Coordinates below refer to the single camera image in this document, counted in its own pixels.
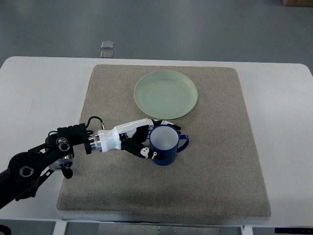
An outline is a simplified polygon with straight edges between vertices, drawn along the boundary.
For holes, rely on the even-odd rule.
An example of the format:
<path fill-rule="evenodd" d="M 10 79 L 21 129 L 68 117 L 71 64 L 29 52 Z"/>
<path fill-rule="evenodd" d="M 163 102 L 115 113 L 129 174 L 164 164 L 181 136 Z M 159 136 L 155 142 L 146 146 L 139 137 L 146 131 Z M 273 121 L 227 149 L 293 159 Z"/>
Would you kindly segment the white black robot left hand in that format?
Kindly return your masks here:
<path fill-rule="evenodd" d="M 112 149 L 125 150 L 137 157 L 152 160 L 165 160 L 165 155 L 144 145 L 149 139 L 153 128 L 159 125 L 173 127 L 180 131 L 181 127 L 166 120 L 144 118 L 115 126 L 111 130 L 99 130 L 90 136 L 94 148 L 101 152 L 108 152 Z"/>

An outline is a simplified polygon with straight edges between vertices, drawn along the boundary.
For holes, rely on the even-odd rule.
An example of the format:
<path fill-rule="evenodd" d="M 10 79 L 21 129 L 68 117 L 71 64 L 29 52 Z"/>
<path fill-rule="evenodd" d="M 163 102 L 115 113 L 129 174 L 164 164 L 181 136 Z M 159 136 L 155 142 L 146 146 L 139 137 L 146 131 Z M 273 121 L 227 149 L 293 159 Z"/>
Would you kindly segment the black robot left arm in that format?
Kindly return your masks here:
<path fill-rule="evenodd" d="M 73 147 L 82 144 L 87 154 L 92 151 L 89 138 L 93 131 L 88 130 L 92 119 L 99 120 L 101 128 L 104 128 L 100 117 L 91 116 L 87 123 L 49 132 L 43 144 L 12 157 L 8 168 L 0 174 L 0 207 L 5 207 L 13 200 L 35 197 L 38 188 L 56 170 L 70 179 L 73 176 L 70 169 Z"/>

